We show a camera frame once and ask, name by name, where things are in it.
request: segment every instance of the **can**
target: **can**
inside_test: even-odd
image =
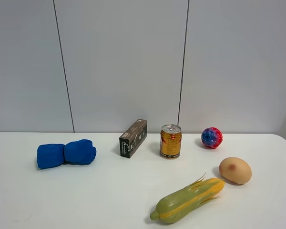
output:
[[[174,124],[162,126],[160,156],[167,159],[178,158],[180,155],[181,138],[181,127]]]

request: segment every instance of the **egg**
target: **egg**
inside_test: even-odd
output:
[[[247,183],[252,176],[250,166],[237,157],[224,159],[219,165],[219,172],[227,180],[240,185]]]

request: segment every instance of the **white table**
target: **white table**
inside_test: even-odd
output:
[[[226,157],[245,160],[252,179],[226,184],[221,198],[194,210],[171,229],[286,229],[286,140],[276,135],[225,134],[216,150],[184,134],[177,160],[159,157],[159,134],[132,158],[119,156],[120,134],[0,133],[0,229],[156,229],[158,201],[197,180],[218,176]],[[97,147],[88,166],[38,170],[41,144],[87,138]]]

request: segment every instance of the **blue cloth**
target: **blue cloth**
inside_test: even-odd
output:
[[[92,141],[83,139],[66,144],[64,149],[65,161],[77,165],[89,165],[96,156],[96,148]]]
[[[37,149],[38,168],[53,168],[63,164],[64,144],[41,145]]]

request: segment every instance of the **toy corn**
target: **toy corn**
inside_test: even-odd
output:
[[[211,178],[204,180],[204,176],[194,183],[162,198],[156,210],[150,214],[151,220],[165,223],[175,223],[194,209],[216,199],[214,197],[225,186],[223,180]]]

